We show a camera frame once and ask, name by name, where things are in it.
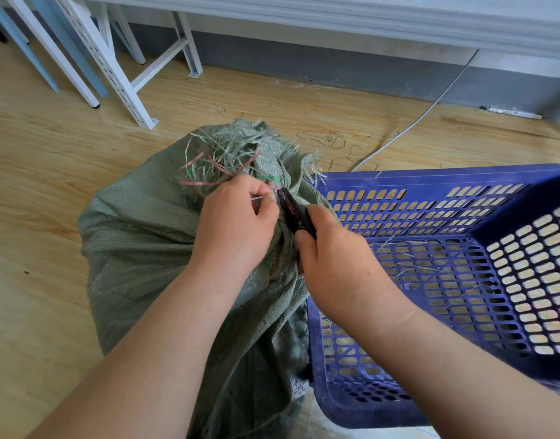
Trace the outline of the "green woven sack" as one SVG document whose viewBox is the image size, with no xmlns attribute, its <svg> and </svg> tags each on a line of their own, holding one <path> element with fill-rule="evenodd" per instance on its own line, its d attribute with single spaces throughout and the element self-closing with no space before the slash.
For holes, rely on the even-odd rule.
<svg viewBox="0 0 560 439">
<path fill-rule="evenodd" d="M 232 174 L 286 187 L 329 207 L 315 188 L 319 153 L 302 152 L 265 122 L 195 129 L 97 191 L 78 221 L 87 295 L 108 354 L 187 266 L 204 198 Z M 306 300 L 293 233 L 280 213 L 211 349 L 191 439 L 286 439 L 309 387 Z"/>
</svg>

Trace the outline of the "blue perforated plastic basket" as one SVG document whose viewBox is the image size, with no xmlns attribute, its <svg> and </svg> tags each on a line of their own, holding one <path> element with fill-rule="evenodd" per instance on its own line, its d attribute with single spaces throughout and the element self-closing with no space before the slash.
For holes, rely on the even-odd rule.
<svg viewBox="0 0 560 439">
<path fill-rule="evenodd" d="M 560 394 L 560 165 L 316 181 L 415 305 Z"/>
</svg>

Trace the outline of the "person's left hand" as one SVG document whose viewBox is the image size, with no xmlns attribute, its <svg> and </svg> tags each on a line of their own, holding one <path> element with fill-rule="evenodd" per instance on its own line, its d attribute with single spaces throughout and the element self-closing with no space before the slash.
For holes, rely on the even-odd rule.
<svg viewBox="0 0 560 439">
<path fill-rule="evenodd" d="M 209 194 L 189 267 L 246 280 L 266 255 L 275 230 L 258 228 L 262 197 L 275 194 L 263 181 L 247 174 L 220 184 Z"/>
</svg>

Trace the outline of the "person's left forearm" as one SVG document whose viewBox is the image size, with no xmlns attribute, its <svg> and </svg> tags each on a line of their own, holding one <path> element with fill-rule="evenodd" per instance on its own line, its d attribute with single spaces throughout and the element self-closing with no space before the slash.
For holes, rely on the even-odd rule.
<svg viewBox="0 0 560 439">
<path fill-rule="evenodd" d="M 257 264 L 190 262 L 26 439 L 185 439 L 211 347 Z"/>
</svg>

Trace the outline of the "person's right forearm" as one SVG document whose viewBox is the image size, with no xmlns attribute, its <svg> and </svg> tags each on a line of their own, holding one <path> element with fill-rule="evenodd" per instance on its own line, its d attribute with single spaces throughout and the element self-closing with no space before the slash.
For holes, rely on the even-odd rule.
<svg viewBox="0 0 560 439">
<path fill-rule="evenodd" d="M 333 316 L 413 398 L 442 439 L 560 439 L 560 395 L 404 296 Z"/>
</svg>

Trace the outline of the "white crumpled wrapper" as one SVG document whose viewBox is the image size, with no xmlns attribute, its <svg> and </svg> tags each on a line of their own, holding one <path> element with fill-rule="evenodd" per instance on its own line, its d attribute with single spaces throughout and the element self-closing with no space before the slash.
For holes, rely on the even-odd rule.
<svg viewBox="0 0 560 439">
<path fill-rule="evenodd" d="M 542 120 L 544 119 L 544 117 L 540 114 L 536 114 L 533 112 L 528 112 L 525 110 L 519 110 L 519 109 L 505 109 L 505 108 L 499 108 L 499 107 L 494 107 L 494 106 L 481 106 L 480 107 L 481 110 L 484 110 L 486 112 L 495 114 L 495 115 L 506 115 L 506 116 L 514 116 L 514 117 L 520 117 L 520 118 L 525 118 L 525 119 L 533 119 L 533 120 Z"/>
</svg>

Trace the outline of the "blue metal table legs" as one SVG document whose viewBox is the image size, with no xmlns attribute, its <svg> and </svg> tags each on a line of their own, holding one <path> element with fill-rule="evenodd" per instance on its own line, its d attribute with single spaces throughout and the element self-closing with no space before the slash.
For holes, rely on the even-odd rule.
<svg viewBox="0 0 560 439">
<path fill-rule="evenodd" d="M 106 98 L 109 95 L 108 90 L 89 64 L 85 56 L 86 48 L 82 48 L 77 43 L 77 38 L 73 37 L 74 33 L 72 32 L 71 25 L 65 25 L 68 23 L 68 20 L 65 19 L 60 2 L 55 0 L 30 0 L 42 16 L 43 22 L 41 22 L 25 0 L 5 1 L 12 8 L 14 14 L 19 15 L 23 24 L 42 45 L 86 103 L 94 109 L 99 108 L 100 103 L 94 92 L 102 98 Z M 98 2 L 98 6 L 94 9 L 92 16 L 98 19 L 99 32 L 102 38 L 105 39 L 111 55 L 115 55 L 112 36 L 112 31 L 114 30 L 134 60 L 140 65 L 145 64 L 144 55 L 132 34 L 121 7 Z M 59 92 L 59 87 L 36 57 L 22 29 L 1 4 L 0 25 L 24 52 L 28 60 L 35 66 L 50 87 L 55 92 Z"/>
</svg>

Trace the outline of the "person's right hand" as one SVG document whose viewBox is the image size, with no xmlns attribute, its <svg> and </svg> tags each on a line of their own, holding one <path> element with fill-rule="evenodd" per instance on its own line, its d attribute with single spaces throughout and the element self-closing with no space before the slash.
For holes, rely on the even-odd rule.
<svg viewBox="0 0 560 439">
<path fill-rule="evenodd" d="M 344 229 L 328 208 L 306 206 L 316 229 L 318 266 L 304 275 L 321 312 L 353 334 L 362 321 L 386 323 L 409 308 L 367 241 Z"/>
</svg>

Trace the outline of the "black utility knife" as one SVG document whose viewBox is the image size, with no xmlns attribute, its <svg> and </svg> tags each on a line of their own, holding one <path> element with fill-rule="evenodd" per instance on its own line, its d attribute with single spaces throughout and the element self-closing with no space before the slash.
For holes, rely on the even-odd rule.
<svg viewBox="0 0 560 439">
<path fill-rule="evenodd" d="M 284 210 L 285 222 L 293 234 L 305 230 L 316 240 L 317 232 L 306 206 L 299 204 L 287 188 L 277 189 L 276 195 L 280 208 Z"/>
</svg>

